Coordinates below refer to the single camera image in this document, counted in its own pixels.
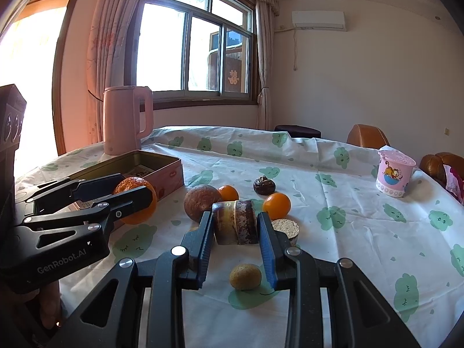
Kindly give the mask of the pink electric kettle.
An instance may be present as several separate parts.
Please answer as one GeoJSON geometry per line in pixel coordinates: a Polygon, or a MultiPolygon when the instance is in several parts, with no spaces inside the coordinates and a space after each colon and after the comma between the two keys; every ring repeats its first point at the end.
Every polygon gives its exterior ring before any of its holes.
{"type": "Polygon", "coordinates": [[[153,92],[148,86],[111,86],[104,93],[104,152],[139,150],[153,130],[153,92]]]}

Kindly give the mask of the white air conditioner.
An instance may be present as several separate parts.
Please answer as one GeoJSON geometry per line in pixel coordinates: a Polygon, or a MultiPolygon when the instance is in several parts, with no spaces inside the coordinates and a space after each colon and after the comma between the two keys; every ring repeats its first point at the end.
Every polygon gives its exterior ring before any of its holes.
{"type": "Polygon", "coordinates": [[[293,11],[292,22],[301,30],[345,31],[345,14],[342,11],[293,11]]]}

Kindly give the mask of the round oat-topped cake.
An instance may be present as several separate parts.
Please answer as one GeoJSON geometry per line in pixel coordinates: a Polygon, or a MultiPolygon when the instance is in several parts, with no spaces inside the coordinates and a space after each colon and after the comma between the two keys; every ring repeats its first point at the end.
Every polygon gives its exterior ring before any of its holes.
{"type": "Polygon", "coordinates": [[[271,222],[273,229],[276,232],[284,233],[292,246],[296,246],[296,242],[300,233],[299,225],[294,220],[288,218],[275,219],[271,222]]]}

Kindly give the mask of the white cloud-print tablecloth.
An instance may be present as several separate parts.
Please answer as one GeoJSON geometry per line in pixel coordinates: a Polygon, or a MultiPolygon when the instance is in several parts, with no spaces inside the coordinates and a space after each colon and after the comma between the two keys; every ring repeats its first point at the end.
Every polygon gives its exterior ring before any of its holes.
{"type": "MultiPolygon", "coordinates": [[[[69,312],[116,259],[141,262],[180,244],[196,225],[183,206],[190,188],[231,185],[260,212],[264,196],[253,182],[266,176],[290,199],[296,246],[356,263],[421,347],[440,347],[463,316],[463,206],[423,171],[414,169],[405,196],[394,198],[376,188],[375,149],[232,127],[155,129],[142,150],[181,159],[184,186],[164,196],[148,222],[118,228],[107,258],[60,280],[69,312]]],[[[284,347],[289,292],[271,289],[259,245],[214,243],[204,286],[182,298],[186,347],[284,347]],[[257,290],[229,283],[244,263],[260,267],[257,290]]]]}

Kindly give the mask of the paper booklet in box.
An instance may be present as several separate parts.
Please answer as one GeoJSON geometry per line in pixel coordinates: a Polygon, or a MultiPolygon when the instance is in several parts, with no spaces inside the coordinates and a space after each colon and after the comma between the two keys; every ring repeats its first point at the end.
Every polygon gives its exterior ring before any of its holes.
{"type": "Polygon", "coordinates": [[[124,177],[147,177],[152,174],[153,169],[142,164],[138,164],[128,172],[124,173],[124,177]]]}

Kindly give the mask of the pink right curtain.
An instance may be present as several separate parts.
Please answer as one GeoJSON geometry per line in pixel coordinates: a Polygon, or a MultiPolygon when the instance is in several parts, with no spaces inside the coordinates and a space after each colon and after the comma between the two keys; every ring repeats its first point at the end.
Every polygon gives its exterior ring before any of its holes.
{"type": "Polygon", "coordinates": [[[261,89],[258,94],[256,128],[261,131],[271,128],[271,76],[274,48],[274,12],[267,2],[255,5],[256,38],[261,89]]]}

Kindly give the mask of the small yellowish fruit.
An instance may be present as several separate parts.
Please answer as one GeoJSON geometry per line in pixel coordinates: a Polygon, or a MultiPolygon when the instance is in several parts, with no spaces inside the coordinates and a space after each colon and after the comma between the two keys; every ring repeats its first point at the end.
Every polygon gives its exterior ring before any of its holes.
{"type": "Polygon", "coordinates": [[[235,266],[229,276],[230,285],[238,291],[249,291],[257,288],[261,279],[260,268],[248,263],[235,266]]]}

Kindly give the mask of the small orange behind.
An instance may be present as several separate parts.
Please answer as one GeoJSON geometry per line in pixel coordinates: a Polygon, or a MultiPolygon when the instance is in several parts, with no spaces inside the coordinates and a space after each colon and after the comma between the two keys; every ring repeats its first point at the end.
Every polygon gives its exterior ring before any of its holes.
{"type": "Polygon", "coordinates": [[[223,185],[218,188],[222,201],[236,201],[239,200],[239,194],[236,188],[231,185],[223,185]]]}

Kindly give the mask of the pink cartoon cup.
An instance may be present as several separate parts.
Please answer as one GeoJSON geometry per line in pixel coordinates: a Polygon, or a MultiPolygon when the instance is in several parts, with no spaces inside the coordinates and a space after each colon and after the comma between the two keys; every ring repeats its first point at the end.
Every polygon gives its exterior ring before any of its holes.
{"type": "Polygon", "coordinates": [[[397,150],[381,149],[378,155],[377,189],[388,196],[403,197],[416,167],[415,160],[397,150]]]}

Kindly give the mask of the brown layered cake roll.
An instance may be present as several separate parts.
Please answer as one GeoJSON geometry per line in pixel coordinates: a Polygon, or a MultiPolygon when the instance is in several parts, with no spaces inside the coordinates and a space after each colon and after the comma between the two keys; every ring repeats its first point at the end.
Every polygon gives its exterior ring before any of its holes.
{"type": "Polygon", "coordinates": [[[223,201],[212,204],[215,239],[219,245],[258,244],[256,217],[251,200],[223,201]]]}

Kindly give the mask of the pink left curtain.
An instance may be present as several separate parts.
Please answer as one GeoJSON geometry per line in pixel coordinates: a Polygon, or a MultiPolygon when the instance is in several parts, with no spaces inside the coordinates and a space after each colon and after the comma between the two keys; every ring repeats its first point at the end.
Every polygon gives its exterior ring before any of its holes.
{"type": "Polygon", "coordinates": [[[97,0],[86,55],[87,136],[91,144],[103,140],[104,91],[111,84],[113,66],[137,4],[138,0],[97,0]]]}

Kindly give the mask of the pink floral cushion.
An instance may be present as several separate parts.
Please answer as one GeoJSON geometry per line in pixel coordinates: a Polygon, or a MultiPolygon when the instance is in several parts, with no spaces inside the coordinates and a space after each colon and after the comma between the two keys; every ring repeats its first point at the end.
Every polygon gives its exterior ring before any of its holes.
{"type": "Polygon", "coordinates": [[[457,199],[460,204],[463,201],[463,180],[454,167],[444,164],[444,171],[446,175],[446,190],[457,199]]]}

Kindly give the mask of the window with brown frame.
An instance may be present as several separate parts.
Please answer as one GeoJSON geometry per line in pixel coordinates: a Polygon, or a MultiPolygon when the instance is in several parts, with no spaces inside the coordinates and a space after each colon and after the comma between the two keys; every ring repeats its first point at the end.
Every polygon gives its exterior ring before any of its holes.
{"type": "Polygon", "coordinates": [[[124,82],[157,109],[255,104],[260,86],[251,0],[138,0],[124,82]]]}

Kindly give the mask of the brown round fruit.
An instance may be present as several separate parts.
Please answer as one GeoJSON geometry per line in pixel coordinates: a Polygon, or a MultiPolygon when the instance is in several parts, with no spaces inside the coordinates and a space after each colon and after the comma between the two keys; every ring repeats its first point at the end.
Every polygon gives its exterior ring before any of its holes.
{"type": "Polygon", "coordinates": [[[192,187],[184,198],[184,210],[188,217],[200,222],[203,212],[210,211],[212,204],[221,202],[220,192],[211,185],[197,185],[192,187]]]}

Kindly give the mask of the pink curtain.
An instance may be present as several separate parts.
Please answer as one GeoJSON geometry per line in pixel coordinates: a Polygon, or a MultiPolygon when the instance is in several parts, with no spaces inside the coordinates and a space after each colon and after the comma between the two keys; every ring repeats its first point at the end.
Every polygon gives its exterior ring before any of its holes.
{"type": "Polygon", "coordinates": [[[261,131],[271,128],[271,76],[274,48],[274,12],[267,2],[255,5],[256,38],[261,89],[258,94],[256,128],[261,131]]]}
{"type": "Polygon", "coordinates": [[[111,84],[113,66],[137,4],[138,0],[97,0],[86,55],[87,136],[91,144],[103,140],[104,91],[111,84]]]}

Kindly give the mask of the pink metal tin box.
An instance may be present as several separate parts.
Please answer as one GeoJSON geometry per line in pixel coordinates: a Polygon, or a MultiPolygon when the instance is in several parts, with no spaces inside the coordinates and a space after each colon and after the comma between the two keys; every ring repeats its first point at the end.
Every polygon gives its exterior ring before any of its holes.
{"type": "Polygon", "coordinates": [[[34,231],[101,223],[90,215],[106,203],[112,221],[138,225],[183,185],[180,159],[136,150],[37,185],[24,202],[23,223],[34,231]]]}

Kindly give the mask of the dark round stool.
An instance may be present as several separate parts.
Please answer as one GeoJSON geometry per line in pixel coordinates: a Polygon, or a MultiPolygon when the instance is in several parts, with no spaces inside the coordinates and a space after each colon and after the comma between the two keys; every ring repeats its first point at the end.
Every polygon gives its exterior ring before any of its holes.
{"type": "Polygon", "coordinates": [[[301,138],[321,138],[322,137],[322,134],[319,130],[309,128],[306,126],[277,125],[274,128],[274,131],[285,131],[291,137],[301,137],[301,138]]]}

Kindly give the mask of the orange in middle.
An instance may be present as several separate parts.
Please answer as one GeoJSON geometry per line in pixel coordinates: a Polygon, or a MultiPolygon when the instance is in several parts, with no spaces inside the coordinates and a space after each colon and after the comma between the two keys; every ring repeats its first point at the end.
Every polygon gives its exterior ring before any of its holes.
{"type": "Polygon", "coordinates": [[[263,202],[262,211],[270,220],[285,218],[291,210],[291,200],[284,193],[273,193],[263,202]]]}

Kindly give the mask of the brown leather chair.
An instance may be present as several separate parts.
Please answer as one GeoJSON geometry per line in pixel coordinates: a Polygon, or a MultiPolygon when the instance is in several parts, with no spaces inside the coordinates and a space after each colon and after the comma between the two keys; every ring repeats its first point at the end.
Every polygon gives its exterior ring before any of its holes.
{"type": "Polygon", "coordinates": [[[384,132],[376,126],[355,124],[348,133],[347,143],[362,148],[379,149],[389,145],[389,140],[384,132]]]}

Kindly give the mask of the brown leather sofa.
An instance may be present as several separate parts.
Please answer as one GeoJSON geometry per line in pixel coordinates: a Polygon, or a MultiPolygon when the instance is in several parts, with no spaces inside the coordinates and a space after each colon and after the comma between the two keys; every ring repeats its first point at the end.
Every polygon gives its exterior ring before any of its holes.
{"type": "Polygon", "coordinates": [[[433,180],[445,188],[446,175],[444,171],[444,164],[454,167],[464,181],[464,159],[453,153],[425,155],[422,158],[419,167],[423,172],[427,173],[433,180]]]}

